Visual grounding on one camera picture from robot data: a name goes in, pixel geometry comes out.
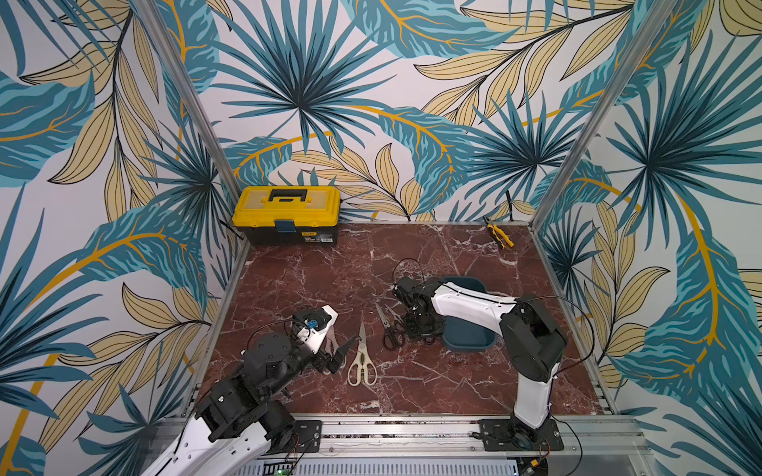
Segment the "small black scissors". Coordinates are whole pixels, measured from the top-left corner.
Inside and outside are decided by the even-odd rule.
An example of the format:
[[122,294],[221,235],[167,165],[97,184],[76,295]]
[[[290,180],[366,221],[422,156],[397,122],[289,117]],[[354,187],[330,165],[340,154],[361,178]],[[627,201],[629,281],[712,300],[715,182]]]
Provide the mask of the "small black scissors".
[[397,331],[405,333],[407,331],[405,317],[403,317],[403,315],[399,315],[399,313],[396,313],[392,307],[386,307],[386,311],[388,311],[388,315],[391,317],[392,327]]

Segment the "cream handled kitchen scissors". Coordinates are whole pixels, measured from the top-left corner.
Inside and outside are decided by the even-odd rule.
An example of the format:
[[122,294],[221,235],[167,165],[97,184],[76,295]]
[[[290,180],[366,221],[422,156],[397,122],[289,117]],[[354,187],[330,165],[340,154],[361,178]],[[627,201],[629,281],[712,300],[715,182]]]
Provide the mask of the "cream handled kitchen scissors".
[[371,387],[378,379],[377,369],[370,359],[367,348],[365,326],[361,323],[357,339],[357,349],[354,360],[347,371],[347,384],[351,387],[365,385]]

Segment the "teal plastic storage box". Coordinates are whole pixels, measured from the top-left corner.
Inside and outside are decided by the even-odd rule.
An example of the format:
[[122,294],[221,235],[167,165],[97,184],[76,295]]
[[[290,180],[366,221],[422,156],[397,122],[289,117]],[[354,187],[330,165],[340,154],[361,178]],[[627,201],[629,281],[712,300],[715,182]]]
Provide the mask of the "teal plastic storage box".
[[[487,292],[486,286],[479,279],[452,276],[446,277],[446,280],[470,291]],[[496,340],[496,334],[485,327],[450,315],[444,319],[442,341],[452,352],[483,352],[490,349]]]

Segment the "black handled scissors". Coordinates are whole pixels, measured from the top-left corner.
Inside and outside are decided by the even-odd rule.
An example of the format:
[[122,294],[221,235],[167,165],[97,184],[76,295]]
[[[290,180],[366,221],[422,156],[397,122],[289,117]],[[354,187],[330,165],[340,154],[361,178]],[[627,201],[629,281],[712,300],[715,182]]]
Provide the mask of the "black handled scissors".
[[389,317],[388,311],[381,307],[380,303],[377,303],[375,307],[384,327],[383,346],[389,351],[400,349],[405,344],[406,332],[402,333],[392,327],[391,317]]

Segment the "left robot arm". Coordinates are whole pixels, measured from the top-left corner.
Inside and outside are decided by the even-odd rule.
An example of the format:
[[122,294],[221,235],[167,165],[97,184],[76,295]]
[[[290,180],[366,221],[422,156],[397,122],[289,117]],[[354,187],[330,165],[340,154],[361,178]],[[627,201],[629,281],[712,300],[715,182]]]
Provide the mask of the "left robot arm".
[[319,449],[321,425],[298,422],[276,398],[304,371],[339,371],[354,336],[335,354],[281,333],[260,339],[202,398],[179,436],[145,475],[231,475],[260,456]]

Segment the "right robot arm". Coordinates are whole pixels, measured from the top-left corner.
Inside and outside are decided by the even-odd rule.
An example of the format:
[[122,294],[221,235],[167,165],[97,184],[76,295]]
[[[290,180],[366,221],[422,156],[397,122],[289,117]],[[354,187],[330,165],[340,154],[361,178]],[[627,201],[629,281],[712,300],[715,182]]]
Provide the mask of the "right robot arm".
[[451,280],[418,283],[407,277],[397,282],[394,295],[406,307],[406,333],[412,339],[442,335],[447,317],[501,335],[519,373],[512,420],[523,430],[539,430],[549,422],[552,381],[568,341],[538,298],[499,297]]

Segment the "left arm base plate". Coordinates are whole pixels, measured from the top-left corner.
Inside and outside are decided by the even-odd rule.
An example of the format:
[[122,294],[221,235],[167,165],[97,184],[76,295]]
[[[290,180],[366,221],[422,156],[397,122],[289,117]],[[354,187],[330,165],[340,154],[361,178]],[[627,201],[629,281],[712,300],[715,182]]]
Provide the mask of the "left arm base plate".
[[321,449],[322,420],[296,420],[281,430],[268,430],[259,422],[240,434],[243,449],[252,454],[275,455],[295,451],[317,453]]

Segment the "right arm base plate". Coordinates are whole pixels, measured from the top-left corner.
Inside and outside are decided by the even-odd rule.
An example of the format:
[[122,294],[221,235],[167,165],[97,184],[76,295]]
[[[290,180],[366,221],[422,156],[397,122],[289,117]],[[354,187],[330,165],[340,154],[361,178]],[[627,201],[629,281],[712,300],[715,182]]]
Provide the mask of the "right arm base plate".
[[475,434],[485,451],[561,451],[565,449],[556,422],[547,418],[539,428],[530,428],[517,418],[479,420]]

